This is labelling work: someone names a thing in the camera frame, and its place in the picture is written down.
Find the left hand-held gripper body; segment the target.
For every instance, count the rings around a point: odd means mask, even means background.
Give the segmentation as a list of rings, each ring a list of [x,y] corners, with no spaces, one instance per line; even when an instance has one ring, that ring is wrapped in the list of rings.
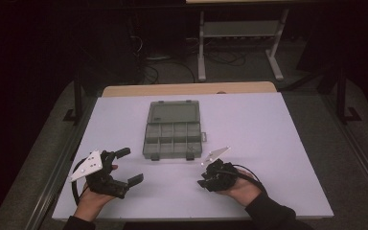
[[[125,197],[128,191],[127,182],[117,181],[110,175],[114,170],[115,152],[94,150],[75,166],[70,176],[74,199],[80,198],[77,180],[83,177],[92,192],[118,198]]]

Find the wooden table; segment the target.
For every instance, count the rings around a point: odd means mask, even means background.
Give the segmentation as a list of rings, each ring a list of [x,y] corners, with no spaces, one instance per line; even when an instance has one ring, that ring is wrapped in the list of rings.
[[[275,93],[275,85],[270,81],[180,83],[152,85],[107,86],[103,97],[138,97],[167,95]]]

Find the aluminium rail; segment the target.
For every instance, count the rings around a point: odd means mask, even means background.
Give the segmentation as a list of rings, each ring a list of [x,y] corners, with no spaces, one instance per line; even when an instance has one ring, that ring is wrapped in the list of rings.
[[[83,97],[81,115],[74,121],[71,98],[60,99],[36,140],[26,166],[28,183],[34,185],[36,199],[26,218],[24,230],[39,230],[62,190],[73,158],[85,132],[97,99]]]
[[[368,157],[364,149],[360,146],[357,138],[349,128],[350,122],[360,122],[357,112],[352,107],[349,107],[348,116],[344,114],[338,115],[337,105],[329,96],[321,96],[321,100],[331,114],[333,121],[336,123],[339,131],[342,133],[349,147],[353,151],[356,161],[358,162],[359,167],[362,170],[366,181],[368,182]]]

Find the person's left hand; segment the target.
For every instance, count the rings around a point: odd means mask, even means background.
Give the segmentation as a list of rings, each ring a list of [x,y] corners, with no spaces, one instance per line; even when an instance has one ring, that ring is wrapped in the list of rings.
[[[92,222],[96,219],[102,208],[112,199],[114,199],[114,196],[92,192],[89,186],[85,184],[74,217]]]

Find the grey plastic compartment box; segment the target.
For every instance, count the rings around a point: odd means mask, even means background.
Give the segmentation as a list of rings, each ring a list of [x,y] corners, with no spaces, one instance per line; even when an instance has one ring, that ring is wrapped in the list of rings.
[[[187,152],[194,146],[195,152]],[[182,158],[188,161],[202,154],[199,101],[151,102],[144,136],[143,155],[151,161]]]

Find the white board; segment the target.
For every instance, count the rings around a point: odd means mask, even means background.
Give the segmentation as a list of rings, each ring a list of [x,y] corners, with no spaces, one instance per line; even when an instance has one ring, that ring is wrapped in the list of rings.
[[[140,173],[144,180],[123,199],[108,203],[101,219],[126,221],[197,221],[246,219],[233,199],[198,185],[202,160],[150,161],[142,154],[150,104],[155,97],[109,97],[97,100],[75,158],[93,150],[131,153],[117,160],[118,180]],[[228,148],[222,160],[250,169],[268,195],[292,208],[300,219],[333,215],[288,108],[279,93],[198,95],[203,151]]]

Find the white metal desk frame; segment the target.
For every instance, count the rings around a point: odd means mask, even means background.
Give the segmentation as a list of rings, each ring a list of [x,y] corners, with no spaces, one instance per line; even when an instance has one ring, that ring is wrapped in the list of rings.
[[[198,79],[206,81],[206,68],[204,58],[204,39],[220,37],[272,37],[273,43],[265,50],[276,81],[282,81],[284,76],[276,60],[276,52],[286,26],[289,9],[284,9],[278,20],[257,21],[223,21],[209,22],[204,20],[204,12],[200,13],[197,70]]]

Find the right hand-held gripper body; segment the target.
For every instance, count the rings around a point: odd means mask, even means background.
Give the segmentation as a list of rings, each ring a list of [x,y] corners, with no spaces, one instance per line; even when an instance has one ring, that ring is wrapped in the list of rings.
[[[238,171],[230,162],[223,162],[220,158],[231,148],[224,147],[210,151],[200,165],[211,175],[207,182],[207,191],[218,192],[231,188],[237,178]]]

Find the person's right hand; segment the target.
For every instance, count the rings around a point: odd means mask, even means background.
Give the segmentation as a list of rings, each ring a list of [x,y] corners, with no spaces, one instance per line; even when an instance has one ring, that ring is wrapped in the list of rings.
[[[223,196],[229,196],[241,206],[246,207],[262,193],[262,190],[252,182],[238,177],[231,188],[225,191],[218,191],[218,193]]]

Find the black metal stand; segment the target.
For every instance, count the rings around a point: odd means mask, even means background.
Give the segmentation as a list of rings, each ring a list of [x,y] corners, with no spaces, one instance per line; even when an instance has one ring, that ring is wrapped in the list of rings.
[[[346,125],[348,122],[360,121],[361,118],[353,107],[346,106],[347,78],[341,65],[337,67],[336,81],[336,116],[338,120]]]
[[[73,80],[74,86],[74,108],[68,109],[63,120],[65,122],[72,122],[76,126],[82,117],[82,86],[80,73],[77,72]]]

